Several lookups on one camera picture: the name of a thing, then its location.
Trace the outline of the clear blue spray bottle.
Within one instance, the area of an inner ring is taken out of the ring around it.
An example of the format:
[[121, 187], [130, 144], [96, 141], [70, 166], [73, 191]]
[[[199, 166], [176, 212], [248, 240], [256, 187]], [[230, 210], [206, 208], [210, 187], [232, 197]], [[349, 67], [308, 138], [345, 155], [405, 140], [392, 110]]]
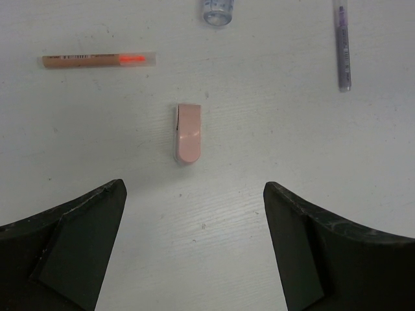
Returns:
[[214, 27], [224, 27], [232, 21], [234, 0], [204, 0], [202, 16]]

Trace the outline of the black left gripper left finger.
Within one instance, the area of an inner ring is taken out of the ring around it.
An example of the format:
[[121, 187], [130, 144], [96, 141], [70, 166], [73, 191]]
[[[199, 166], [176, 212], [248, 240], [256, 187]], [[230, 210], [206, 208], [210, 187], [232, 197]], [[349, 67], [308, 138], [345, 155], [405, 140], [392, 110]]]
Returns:
[[1, 309], [94, 310], [125, 202], [115, 179], [1, 226]]

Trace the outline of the brown orange highlighter pen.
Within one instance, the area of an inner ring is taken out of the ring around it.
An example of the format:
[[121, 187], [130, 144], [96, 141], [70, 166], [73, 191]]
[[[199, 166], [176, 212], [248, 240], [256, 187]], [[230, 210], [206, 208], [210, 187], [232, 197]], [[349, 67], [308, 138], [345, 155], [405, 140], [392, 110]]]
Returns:
[[79, 67], [146, 67], [156, 65], [155, 52], [42, 56], [48, 69]]

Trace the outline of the purple clear gel pen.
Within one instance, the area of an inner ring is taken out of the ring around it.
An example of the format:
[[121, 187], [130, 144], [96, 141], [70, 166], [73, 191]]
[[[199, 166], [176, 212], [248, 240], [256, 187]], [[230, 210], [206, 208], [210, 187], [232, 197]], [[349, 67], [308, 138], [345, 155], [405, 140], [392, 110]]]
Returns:
[[333, 1], [335, 38], [337, 44], [338, 86], [341, 92], [351, 90], [348, 2]]

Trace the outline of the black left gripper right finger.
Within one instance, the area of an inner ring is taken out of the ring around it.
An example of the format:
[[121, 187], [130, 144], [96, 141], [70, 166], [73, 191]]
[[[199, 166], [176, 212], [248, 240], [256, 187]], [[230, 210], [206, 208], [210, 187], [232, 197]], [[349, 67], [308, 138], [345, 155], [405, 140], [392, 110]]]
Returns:
[[289, 310], [413, 310], [414, 239], [352, 222], [276, 182], [263, 198]]

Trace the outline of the pink mini stapler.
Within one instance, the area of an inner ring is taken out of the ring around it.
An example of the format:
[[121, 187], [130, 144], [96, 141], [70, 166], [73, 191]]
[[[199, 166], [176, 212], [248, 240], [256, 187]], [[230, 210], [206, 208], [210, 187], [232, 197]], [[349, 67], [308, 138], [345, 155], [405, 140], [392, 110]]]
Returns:
[[201, 106], [179, 104], [175, 130], [175, 156], [179, 163], [191, 165], [201, 154]]

